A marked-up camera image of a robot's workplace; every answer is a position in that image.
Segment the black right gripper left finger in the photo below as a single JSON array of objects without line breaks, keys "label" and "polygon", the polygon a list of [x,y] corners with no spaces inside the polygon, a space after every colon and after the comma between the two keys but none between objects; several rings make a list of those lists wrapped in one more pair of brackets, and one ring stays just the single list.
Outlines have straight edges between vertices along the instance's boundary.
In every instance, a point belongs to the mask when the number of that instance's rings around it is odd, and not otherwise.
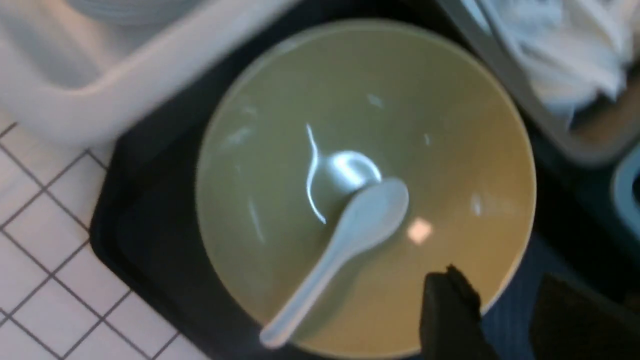
[{"label": "black right gripper left finger", "polygon": [[482,331],[481,299],[450,264],[423,281],[419,340],[423,360],[498,360]]}]

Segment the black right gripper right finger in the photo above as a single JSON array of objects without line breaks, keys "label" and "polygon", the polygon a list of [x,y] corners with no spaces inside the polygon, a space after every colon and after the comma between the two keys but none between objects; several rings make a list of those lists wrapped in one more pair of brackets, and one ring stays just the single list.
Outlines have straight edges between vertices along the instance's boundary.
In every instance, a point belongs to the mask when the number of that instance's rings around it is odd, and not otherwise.
[{"label": "black right gripper right finger", "polygon": [[546,273],[530,321],[530,344],[537,360],[638,360],[639,312]]}]

